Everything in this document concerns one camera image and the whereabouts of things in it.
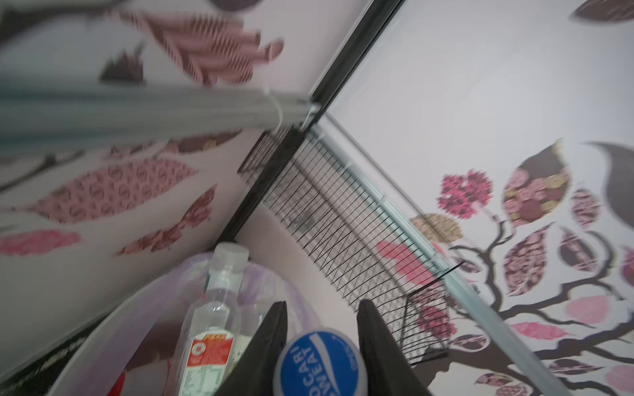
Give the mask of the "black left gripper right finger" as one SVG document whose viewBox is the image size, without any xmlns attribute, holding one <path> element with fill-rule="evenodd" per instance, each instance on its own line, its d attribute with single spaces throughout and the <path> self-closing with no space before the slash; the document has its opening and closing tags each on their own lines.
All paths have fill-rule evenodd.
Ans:
<svg viewBox="0 0 634 396">
<path fill-rule="evenodd" d="M 371 300 L 360 301 L 357 323 L 370 396 L 431 396 Z"/>
</svg>

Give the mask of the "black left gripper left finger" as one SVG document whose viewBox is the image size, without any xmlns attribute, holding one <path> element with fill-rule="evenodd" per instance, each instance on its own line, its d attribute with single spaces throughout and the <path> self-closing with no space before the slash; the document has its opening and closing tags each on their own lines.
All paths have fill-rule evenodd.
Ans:
<svg viewBox="0 0 634 396">
<path fill-rule="evenodd" d="M 277 360 L 287 343 L 287 303 L 276 302 L 215 396 L 273 396 Z"/>
</svg>

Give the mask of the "clear bottle green red label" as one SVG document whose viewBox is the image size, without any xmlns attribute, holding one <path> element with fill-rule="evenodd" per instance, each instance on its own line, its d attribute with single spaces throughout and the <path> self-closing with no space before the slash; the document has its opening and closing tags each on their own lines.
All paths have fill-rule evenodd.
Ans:
<svg viewBox="0 0 634 396">
<path fill-rule="evenodd" d="M 239 244 L 216 245 L 204 294 L 183 322 L 166 395 L 213 395 L 221 387 L 234 360 L 242 316 L 238 295 L 248 260 L 249 250 Z"/>
</svg>

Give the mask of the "clear bottle blue label back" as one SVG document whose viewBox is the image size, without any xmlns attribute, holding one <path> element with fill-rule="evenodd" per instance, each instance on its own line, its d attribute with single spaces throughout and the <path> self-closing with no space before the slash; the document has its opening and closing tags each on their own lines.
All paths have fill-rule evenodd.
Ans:
<svg viewBox="0 0 634 396">
<path fill-rule="evenodd" d="M 277 360 L 275 396 L 367 396 L 368 371 L 350 338 L 317 328 L 287 343 Z"/>
</svg>

